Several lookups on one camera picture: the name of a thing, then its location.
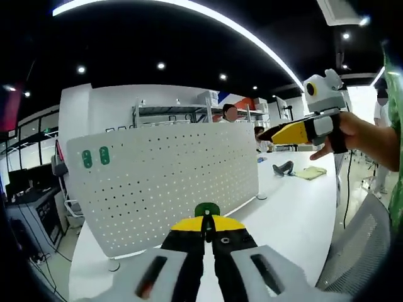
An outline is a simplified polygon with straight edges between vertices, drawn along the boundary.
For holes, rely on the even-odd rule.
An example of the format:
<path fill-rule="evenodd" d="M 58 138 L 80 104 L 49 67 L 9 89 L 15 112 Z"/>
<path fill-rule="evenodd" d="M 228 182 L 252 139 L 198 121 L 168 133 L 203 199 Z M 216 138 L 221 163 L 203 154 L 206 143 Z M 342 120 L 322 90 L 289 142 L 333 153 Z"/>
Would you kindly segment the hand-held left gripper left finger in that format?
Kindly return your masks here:
<path fill-rule="evenodd" d="M 174 225 L 160 248 L 132 257 L 110 288 L 81 301 L 196 301 L 205 254 L 202 220 Z"/>

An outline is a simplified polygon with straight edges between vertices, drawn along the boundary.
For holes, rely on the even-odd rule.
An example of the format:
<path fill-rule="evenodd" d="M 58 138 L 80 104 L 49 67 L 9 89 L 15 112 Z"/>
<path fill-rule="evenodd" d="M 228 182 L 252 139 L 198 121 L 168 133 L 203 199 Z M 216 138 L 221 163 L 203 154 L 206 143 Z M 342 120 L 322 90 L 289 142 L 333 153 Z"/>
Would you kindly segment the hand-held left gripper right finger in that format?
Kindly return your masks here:
<path fill-rule="evenodd" d="M 246 227 L 213 215 L 215 275 L 224 301 L 351 301 L 311 286 L 301 267 L 267 245 L 257 245 Z"/>

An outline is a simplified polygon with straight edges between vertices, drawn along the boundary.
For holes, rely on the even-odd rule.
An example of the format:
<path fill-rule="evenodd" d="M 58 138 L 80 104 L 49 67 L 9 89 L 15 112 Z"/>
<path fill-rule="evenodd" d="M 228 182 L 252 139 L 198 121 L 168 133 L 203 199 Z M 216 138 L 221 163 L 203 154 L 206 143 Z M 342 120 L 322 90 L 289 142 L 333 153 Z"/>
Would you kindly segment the person's right hand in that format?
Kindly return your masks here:
<path fill-rule="evenodd" d="M 362 126 L 365 122 L 353 113 L 350 112 L 341 112 L 339 114 L 339 129 L 343 133 L 343 142 L 346 146 L 347 150 L 357 149 L 360 138 L 360 126 Z M 331 142 L 329 139 L 329 135 L 325 138 L 324 146 L 310 156 L 310 160 L 317 160 L 329 153 L 334 153 L 334 150 L 331 146 Z"/>

